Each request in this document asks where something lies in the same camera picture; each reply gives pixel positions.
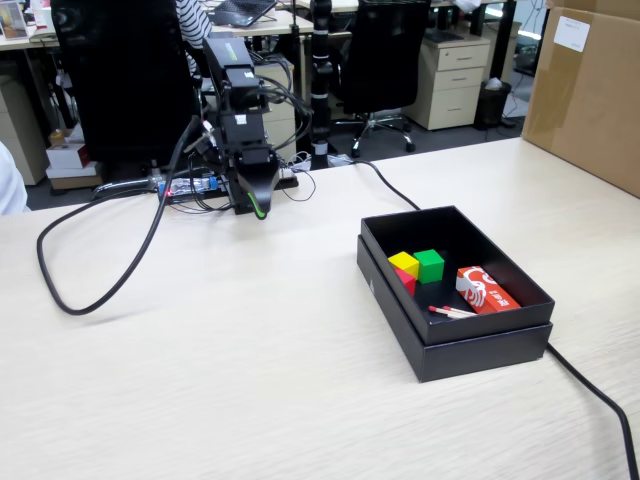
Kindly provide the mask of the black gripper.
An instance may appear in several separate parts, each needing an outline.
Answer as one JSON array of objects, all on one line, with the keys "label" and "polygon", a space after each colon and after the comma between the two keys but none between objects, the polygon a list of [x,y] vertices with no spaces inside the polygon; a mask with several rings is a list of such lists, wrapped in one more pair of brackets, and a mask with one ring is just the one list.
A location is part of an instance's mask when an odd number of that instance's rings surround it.
[{"label": "black gripper", "polygon": [[253,213],[265,220],[279,181],[279,166],[265,137],[262,114],[223,113],[220,120],[224,151],[232,159],[240,190],[238,214]]}]

